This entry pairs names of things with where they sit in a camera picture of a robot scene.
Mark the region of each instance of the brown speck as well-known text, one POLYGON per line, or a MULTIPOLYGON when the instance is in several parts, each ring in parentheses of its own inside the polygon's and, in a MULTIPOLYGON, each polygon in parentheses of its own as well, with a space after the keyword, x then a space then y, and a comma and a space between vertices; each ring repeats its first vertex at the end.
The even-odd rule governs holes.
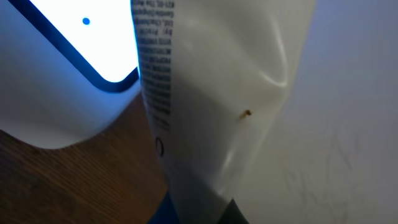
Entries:
POLYGON ((244 119, 247 116, 251 115, 251 111, 250 110, 246 110, 243 112, 243 114, 239 117, 239 119, 244 119))

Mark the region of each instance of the brown wooden table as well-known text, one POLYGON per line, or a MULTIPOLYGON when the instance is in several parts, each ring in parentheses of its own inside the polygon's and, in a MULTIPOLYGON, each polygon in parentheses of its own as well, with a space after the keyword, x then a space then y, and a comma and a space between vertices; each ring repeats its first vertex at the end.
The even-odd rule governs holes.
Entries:
POLYGON ((146 223, 166 191, 141 96, 106 131, 65 149, 0 132, 0 223, 146 223))

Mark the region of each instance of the blue dot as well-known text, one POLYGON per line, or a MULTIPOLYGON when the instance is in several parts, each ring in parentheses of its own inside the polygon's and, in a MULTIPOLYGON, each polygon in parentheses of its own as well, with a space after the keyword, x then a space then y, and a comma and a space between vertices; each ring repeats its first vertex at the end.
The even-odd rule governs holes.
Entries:
POLYGON ((90 24, 90 20, 88 18, 83 18, 84 25, 90 24))

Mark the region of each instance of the wooden surface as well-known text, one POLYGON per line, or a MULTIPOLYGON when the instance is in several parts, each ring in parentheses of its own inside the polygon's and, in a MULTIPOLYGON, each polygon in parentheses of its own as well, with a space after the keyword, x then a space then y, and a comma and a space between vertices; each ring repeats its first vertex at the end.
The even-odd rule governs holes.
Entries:
POLYGON ((166 190, 141 96, 104 133, 65 149, 0 132, 0 223, 146 223, 166 190))

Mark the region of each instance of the white surface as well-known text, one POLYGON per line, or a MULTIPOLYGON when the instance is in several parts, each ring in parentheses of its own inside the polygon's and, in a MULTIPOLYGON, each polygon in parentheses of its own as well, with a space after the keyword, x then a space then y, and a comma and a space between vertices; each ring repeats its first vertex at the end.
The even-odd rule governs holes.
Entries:
POLYGON ((139 82, 120 94, 95 88, 7 0, 0 32, 0 129, 31 145, 54 149, 95 135, 140 90, 139 82))
POLYGON ((216 223, 234 195, 290 92, 314 2, 175 1, 171 131, 151 128, 182 223, 216 223))
POLYGON ((318 0, 294 90, 236 196, 250 223, 398 223, 397 8, 318 0))
POLYGON ((130 0, 30 1, 105 80, 120 82, 138 66, 130 0))

